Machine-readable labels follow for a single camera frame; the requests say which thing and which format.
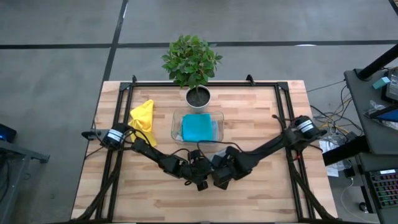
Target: keyboard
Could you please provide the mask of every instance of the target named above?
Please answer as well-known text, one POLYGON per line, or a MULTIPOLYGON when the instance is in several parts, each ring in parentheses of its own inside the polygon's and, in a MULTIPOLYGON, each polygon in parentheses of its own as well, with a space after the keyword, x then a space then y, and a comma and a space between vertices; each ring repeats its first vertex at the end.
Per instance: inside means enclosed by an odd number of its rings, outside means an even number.
POLYGON ((398 169, 368 172, 379 208, 398 207, 398 169))

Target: blue cloth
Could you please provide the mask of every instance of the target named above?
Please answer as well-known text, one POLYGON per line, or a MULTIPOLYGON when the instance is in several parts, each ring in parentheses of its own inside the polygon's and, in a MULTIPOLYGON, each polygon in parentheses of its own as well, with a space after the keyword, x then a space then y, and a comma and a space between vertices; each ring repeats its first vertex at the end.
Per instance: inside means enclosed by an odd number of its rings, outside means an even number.
POLYGON ((210 114, 187 114, 182 118, 182 139, 189 142, 213 140, 210 114))

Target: transparent bin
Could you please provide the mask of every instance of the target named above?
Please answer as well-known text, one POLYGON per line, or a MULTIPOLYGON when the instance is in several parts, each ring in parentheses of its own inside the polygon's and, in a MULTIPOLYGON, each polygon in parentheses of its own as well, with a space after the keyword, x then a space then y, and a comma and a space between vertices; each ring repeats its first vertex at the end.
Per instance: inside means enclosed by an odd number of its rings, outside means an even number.
MULTIPOLYGON (((196 142, 186 142, 182 139, 182 118, 186 114, 193 114, 190 111, 184 109, 177 109, 173 114, 173 122, 172 122, 172 139, 176 141, 177 144, 188 145, 188 146, 196 146, 196 142)), ((206 114, 210 114, 211 124, 213 127, 213 141, 222 141, 224 138, 224 114, 220 111, 216 112, 208 112, 206 114)))

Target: plant stem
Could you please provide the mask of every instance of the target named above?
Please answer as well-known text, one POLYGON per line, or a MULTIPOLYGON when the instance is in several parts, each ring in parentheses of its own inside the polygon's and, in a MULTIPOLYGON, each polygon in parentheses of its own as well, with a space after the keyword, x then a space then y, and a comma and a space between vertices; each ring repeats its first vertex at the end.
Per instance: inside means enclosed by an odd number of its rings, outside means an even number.
POLYGON ((196 91, 197 91, 197 97, 198 97, 198 101, 199 103, 201 102, 200 97, 199 97, 199 86, 195 87, 196 91))

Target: white pot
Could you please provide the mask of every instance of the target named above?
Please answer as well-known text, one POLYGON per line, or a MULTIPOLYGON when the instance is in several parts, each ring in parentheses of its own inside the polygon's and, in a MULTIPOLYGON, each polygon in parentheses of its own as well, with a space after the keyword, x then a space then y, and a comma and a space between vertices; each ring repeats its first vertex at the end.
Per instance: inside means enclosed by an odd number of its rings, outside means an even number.
POLYGON ((187 91, 185 92, 185 102, 187 102, 187 105, 191 108, 191 110, 192 110, 194 113, 202 113, 202 112, 204 112, 204 111, 206 110, 207 106, 209 105, 210 100, 211 100, 211 93, 210 93, 210 90, 207 89, 207 87, 205 87, 205 86, 203 86, 203 85, 199 85, 199 87, 200 87, 200 88, 206 89, 206 90, 209 92, 210 98, 209 98, 209 101, 208 101, 205 105, 203 105, 203 106, 192 106, 191 104, 188 103, 188 100, 187 100, 187 94, 188 94, 188 92, 189 92, 191 89, 187 89, 187 91))

